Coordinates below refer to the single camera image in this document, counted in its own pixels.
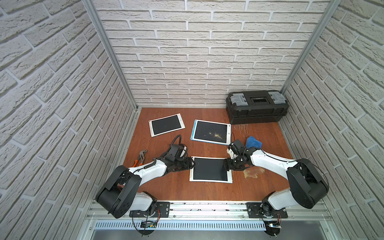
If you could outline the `blue microfiber cloth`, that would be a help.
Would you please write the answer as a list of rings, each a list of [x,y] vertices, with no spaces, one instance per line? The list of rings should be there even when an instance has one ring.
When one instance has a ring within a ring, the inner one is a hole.
[[[262,148],[262,142],[259,140],[255,139],[253,136],[250,136],[246,140],[246,148],[256,148],[256,149],[261,149]]]

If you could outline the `large white drawing tablet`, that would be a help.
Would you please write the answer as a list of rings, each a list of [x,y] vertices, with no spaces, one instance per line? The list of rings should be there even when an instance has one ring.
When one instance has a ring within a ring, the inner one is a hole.
[[[190,182],[211,182],[232,184],[232,172],[226,170],[224,158],[192,157],[195,162],[190,170]]]

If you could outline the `blue framed drawing tablet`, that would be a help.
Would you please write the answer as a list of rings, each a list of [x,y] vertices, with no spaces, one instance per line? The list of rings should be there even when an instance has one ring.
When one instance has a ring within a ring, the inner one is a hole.
[[[227,146],[231,142],[231,128],[231,124],[195,120],[191,140]]]

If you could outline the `small white drawing tablet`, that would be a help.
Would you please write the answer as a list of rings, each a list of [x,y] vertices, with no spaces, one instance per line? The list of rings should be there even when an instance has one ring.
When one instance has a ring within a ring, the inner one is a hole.
[[[175,114],[164,118],[149,121],[151,137],[185,128],[181,114]]]

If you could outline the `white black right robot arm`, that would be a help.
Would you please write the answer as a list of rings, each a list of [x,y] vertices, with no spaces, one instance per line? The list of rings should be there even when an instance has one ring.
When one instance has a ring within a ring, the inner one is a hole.
[[[308,159],[286,159],[254,147],[238,147],[234,143],[228,146],[227,153],[230,156],[224,163],[227,171],[244,171],[248,165],[249,168],[269,170],[288,180],[287,189],[274,192],[262,200],[261,214],[267,218],[296,205],[312,209],[329,192],[328,182]]]

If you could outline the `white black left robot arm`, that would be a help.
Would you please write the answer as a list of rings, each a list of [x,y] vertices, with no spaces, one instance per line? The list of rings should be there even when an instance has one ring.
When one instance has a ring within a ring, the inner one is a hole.
[[[194,166],[191,157],[172,161],[168,156],[154,158],[151,163],[139,167],[118,166],[98,191],[95,200],[116,219],[131,211],[140,211],[149,217],[156,211],[157,199],[147,192],[139,193],[139,187],[168,173],[190,170]]]

